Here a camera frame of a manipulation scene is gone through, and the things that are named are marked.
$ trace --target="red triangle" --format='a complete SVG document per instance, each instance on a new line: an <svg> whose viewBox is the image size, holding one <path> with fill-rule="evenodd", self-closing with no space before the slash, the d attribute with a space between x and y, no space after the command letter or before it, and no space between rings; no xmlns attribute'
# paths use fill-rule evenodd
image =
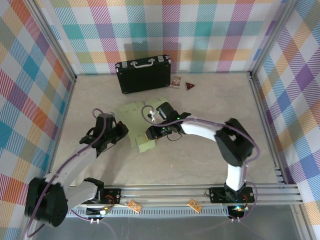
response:
<svg viewBox="0 0 320 240"><path fill-rule="evenodd" d="M185 83L185 86L186 86L186 90L188 91L188 90L192 89L195 85L192 84L192 83L186 82L186 83Z"/></svg>

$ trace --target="briefcase handle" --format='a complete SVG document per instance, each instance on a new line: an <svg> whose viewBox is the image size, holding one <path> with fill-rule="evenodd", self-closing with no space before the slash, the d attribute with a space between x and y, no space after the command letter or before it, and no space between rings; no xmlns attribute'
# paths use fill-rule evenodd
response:
<svg viewBox="0 0 320 240"><path fill-rule="evenodd" d="M155 61L156 61L155 59L150 58L148 60L149 63L151 62L150 64L144 64L144 65L137 66L136 64L138 64L138 63L136 61L133 61L133 62L131 62L131 65L133 65L136 69L141 69L141 68L151 67Z"/></svg>

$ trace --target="plaid fabric backdrop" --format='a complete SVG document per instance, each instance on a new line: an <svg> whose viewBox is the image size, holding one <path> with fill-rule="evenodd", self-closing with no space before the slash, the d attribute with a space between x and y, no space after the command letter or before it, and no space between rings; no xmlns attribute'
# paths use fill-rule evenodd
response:
<svg viewBox="0 0 320 240"><path fill-rule="evenodd" d="M72 81L23 0L0 2L0 240L15 240L43 176Z"/></svg>
<svg viewBox="0 0 320 240"><path fill-rule="evenodd" d="M320 239L320 0L301 0L258 73L280 157Z"/></svg>
<svg viewBox="0 0 320 240"><path fill-rule="evenodd" d="M173 73L246 72L284 2L38 0L79 74L115 73L117 62L164 53Z"/></svg>

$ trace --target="black briefcase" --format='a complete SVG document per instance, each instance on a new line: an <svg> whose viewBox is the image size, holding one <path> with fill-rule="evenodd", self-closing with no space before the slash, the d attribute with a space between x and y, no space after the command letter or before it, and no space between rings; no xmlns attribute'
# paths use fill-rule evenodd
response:
<svg viewBox="0 0 320 240"><path fill-rule="evenodd" d="M169 55L118 62L115 70L123 94L170 85L171 60Z"/></svg>

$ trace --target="plaid wall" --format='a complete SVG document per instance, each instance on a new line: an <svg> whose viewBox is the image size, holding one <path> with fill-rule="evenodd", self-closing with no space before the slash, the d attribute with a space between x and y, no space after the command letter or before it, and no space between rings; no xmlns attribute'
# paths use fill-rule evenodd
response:
<svg viewBox="0 0 320 240"><path fill-rule="evenodd" d="M169 54L171 71L248 71L285 0L38 0L74 69Z"/></svg>
<svg viewBox="0 0 320 240"><path fill-rule="evenodd" d="M258 73L281 161L320 239L320 0L301 0Z"/></svg>
<svg viewBox="0 0 320 240"><path fill-rule="evenodd" d="M15 240L28 183L53 153L72 81L23 0L0 2L0 240Z"/></svg>

